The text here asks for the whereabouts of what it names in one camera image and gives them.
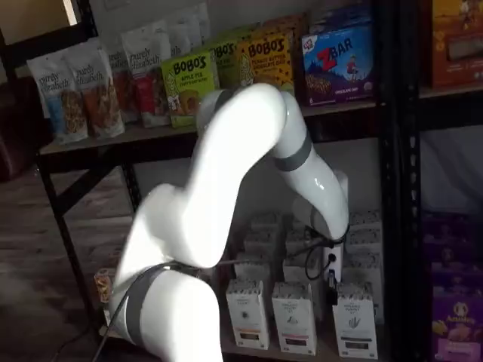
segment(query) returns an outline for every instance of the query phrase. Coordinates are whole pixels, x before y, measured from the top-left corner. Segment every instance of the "black cable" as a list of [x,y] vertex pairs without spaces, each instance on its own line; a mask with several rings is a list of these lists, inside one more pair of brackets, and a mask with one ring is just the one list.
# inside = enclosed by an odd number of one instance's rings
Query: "black cable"
[[107,326],[106,332],[104,333],[104,336],[103,336],[102,340],[100,341],[99,347],[97,347],[96,354],[92,357],[91,362],[96,362],[97,359],[99,358],[100,352],[103,350],[103,347],[106,344],[106,341],[107,341],[107,338],[108,338],[108,335],[109,335],[109,331],[111,330],[111,327],[114,325],[114,321],[118,317],[119,313],[121,312],[122,307],[126,303],[126,299],[128,298],[129,292],[132,290],[132,287],[140,279],[142,279],[144,277],[144,275],[146,275],[147,272],[150,272],[153,269],[159,270],[159,269],[163,269],[163,268],[165,268],[167,266],[176,266],[176,265],[182,265],[182,264],[181,263],[178,263],[178,262],[163,262],[162,264],[154,265],[154,266],[146,269],[145,271],[143,271],[142,273],[140,273],[136,277],[136,279],[134,279],[133,283],[129,286],[129,288],[126,291],[126,293],[122,296],[121,301],[118,304],[118,308],[115,309],[114,314],[111,317],[111,323],[109,323],[109,325]]
[[88,334],[90,330],[91,330],[91,325],[89,324],[85,328],[85,330],[83,330],[82,332],[80,332],[80,334],[78,334],[77,336],[69,339],[68,341],[65,341],[62,345],[60,345],[60,347],[57,349],[57,351],[55,352],[54,356],[52,357],[51,362],[56,362],[59,359],[60,354],[62,353],[62,350],[65,347],[67,347],[68,345],[71,345],[72,343],[75,343],[78,340],[80,340],[82,337],[84,337],[86,334]]

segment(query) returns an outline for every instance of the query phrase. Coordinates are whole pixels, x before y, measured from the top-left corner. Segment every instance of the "snack bag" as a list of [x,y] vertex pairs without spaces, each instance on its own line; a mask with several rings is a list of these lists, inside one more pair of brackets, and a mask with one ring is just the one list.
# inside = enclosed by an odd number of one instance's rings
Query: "snack bag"
[[286,34],[241,41],[236,60],[242,86],[268,83],[294,94],[291,46]]
[[213,51],[166,60],[161,64],[173,127],[195,123],[202,98],[220,87]]
[[172,57],[186,55],[193,49],[188,24],[169,24],[168,34]]
[[65,51],[27,61],[51,117],[55,137],[60,143],[83,140],[88,136],[82,96],[63,59]]
[[124,132],[118,98],[107,53],[99,39],[71,47],[66,62],[82,92],[88,119],[98,138],[116,137]]
[[122,34],[137,92],[144,127],[170,124],[161,61],[171,57],[166,22],[158,22]]
[[139,109],[136,105],[136,90],[121,39],[116,38],[103,45],[109,57],[122,120],[124,123],[136,122],[140,119]]

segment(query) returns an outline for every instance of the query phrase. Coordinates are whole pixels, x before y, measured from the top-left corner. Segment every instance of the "product label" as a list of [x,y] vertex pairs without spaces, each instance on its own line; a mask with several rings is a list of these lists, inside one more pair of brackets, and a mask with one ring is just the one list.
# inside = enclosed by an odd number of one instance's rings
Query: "product label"
[[369,25],[304,36],[302,49],[309,104],[372,94],[374,62]]
[[162,63],[173,126],[193,124],[202,98],[218,89],[215,64],[211,51],[202,51]]
[[242,41],[236,50],[236,60],[242,86],[268,83],[294,93],[291,49],[286,35]]

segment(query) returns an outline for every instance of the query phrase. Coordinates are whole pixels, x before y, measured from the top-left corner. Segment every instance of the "white robotic arm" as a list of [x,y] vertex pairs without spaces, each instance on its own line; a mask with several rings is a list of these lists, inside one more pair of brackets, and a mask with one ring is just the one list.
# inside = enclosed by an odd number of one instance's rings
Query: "white robotic arm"
[[[199,119],[217,112],[197,146],[186,188],[160,185],[140,205],[118,265],[111,313],[134,279],[154,265],[211,268],[220,261],[240,183],[270,150],[288,184],[322,216],[319,231],[333,240],[344,236],[346,190],[315,153],[297,101],[267,84],[217,107],[221,94],[202,103]],[[205,282],[184,273],[149,271],[113,323],[122,337],[165,361],[222,360],[217,298]]]

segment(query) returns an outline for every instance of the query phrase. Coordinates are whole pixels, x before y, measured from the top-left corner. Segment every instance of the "granola bag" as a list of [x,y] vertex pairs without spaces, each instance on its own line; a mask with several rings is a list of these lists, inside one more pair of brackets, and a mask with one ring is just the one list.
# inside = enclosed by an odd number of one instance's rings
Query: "granola bag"
[[99,39],[71,47],[66,62],[82,92],[88,120],[98,138],[116,137],[124,123],[115,94],[111,66]]
[[122,34],[144,127],[170,124],[161,61],[171,58],[164,20]]
[[59,143],[71,143],[88,137],[87,117],[81,94],[63,59],[65,51],[27,61],[41,91]]
[[140,119],[139,109],[136,104],[136,91],[134,80],[129,69],[126,53],[122,48],[120,38],[115,38],[103,43],[109,57],[114,81],[115,93],[118,96],[121,117],[124,123],[136,122]]

